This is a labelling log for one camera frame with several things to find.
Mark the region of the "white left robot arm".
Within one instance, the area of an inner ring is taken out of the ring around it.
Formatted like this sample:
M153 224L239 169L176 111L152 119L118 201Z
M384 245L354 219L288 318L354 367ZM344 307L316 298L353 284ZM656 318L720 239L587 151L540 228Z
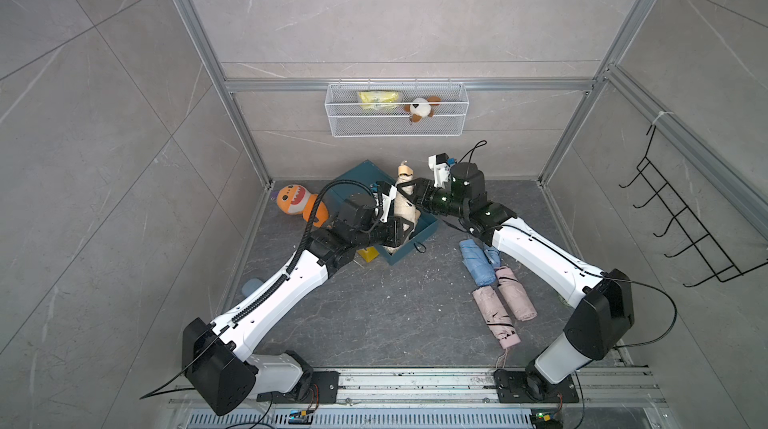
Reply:
M326 227L307 225L292 258L255 292L209 323L184 330L182 374L218 416L251 396L308 396L313 369L291 351L259 355L267 333L305 296L349 264L359 249L397 247L415 225L394 213L397 189L355 193Z

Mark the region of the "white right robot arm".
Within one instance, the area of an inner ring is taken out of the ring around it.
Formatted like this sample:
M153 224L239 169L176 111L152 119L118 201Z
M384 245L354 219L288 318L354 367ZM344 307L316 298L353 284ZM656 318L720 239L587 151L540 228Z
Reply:
M476 164L435 169L436 181L416 178L396 184L416 209L457 219L462 229L497 249L553 288L573 308L561 334L525 370L526 390L542 401L572 373L601 360L635 323L631 281L608 273L550 242L512 209L488 199Z

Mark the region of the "beige umbrella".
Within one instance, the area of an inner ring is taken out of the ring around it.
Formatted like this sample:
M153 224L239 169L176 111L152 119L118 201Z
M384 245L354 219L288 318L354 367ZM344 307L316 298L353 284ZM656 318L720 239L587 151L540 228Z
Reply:
M410 202L409 196L413 194L414 186L405 186L405 183L411 182L414 177L413 169L406 161L402 161L398 166L396 189L397 193L394 201L393 214L404 220L404 230L412 232L417 225L420 212Z
M412 232L397 232L385 241L383 247L390 255L394 255L401 247L407 244L411 238Z

